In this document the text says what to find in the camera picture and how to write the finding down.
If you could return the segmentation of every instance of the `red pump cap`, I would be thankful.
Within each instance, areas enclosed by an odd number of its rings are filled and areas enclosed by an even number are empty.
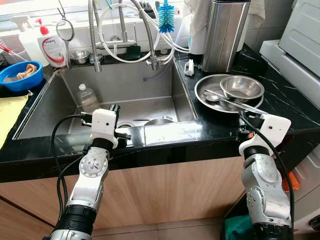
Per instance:
[[[39,18],[38,20],[36,20],[37,23],[39,23],[41,25],[40,27],[40,32],[42,33],[42,35],[47,35],[49,33],[49,29],[46,26],[42,25],[42,20],[41,18]]]

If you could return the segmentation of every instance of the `white bottle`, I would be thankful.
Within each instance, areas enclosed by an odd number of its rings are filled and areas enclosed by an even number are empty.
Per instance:
[[[84,83],[79,85],[78,98],[83,108],[83,111],[92,114],[94,110],[100,106],[97,101],[95,92],[91,88],[87,88]]]
[[[14,16],[12,17],[12,21],[18,25],[21,31],[21,33],[19,34],[19,40],[26,50],[26,53],[29,55],[30,59],[33,61],[41,62],[44,67],[49,65],[37,42],[37,37],[40,37],[41,34],[39,30],[35,29],[32,26],[29,16]]]
[[[37,20],[40,24],[40,32],[42,36],[38,38],[38,44],[41,52],[46,57],[51,66],[55,68],[64,67],[66,65],[66,48],[65,43],[57,35],[55,30],[51,30],[42,25],[41,19]]]

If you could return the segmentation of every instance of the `bottle label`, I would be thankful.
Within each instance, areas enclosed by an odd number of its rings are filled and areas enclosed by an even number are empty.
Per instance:
[[[54,37],[49,37],[42,42],[45,55],[54,63],[62,64],[65,61],[60,43]]]

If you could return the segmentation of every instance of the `blue bowl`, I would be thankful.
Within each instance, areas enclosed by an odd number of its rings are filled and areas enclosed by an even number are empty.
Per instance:
[[[33,64],[37,68],[32,75],[27,76],[21,80],[4,82],[5,78],[15,78],[18,73],[23,73],[26,70],[28,64]],[[29,90],[42,82],[44,78],[44,75],[42,73],[43,68],[44,66],[39,61],[22,61],[8,66],[7,68],[0,71],[0,85],[5,86],[13,92]]]

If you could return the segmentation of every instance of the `black marble countertop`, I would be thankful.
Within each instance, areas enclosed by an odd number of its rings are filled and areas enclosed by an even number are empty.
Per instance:
[[[208,75],[195,68],[194,76],[184,75],[186,54],[175,55],[189,99],[197,120],[126,128],[132,136],[132,145],[114,150],[109,170],[155,166],[238,156],[239,126],[237,114],[214,111],[202,105],[195,95],[195,84]],[[288,170],[292,170],[320,143],[320,111],[295,87],[269,66],[247,46],[237,55],[228,74],[246,75],[257,79],[265,88],[264,101],[259,107],[270,114],[291,120],[291,127],[278,147]],[[13,140],[14,133],[34,104],[46,81],[32,89],[34,96],[22,110],[16,124],[0,150],[0,182],[56,177],[55,161],[50,150],[50,137]],[[9,97],[0,90],[0,97]],[[88,133],[56,136],[56,149],[62,167],[77,158],[88,142]],[[66,173],[77,174],[74,165]]]

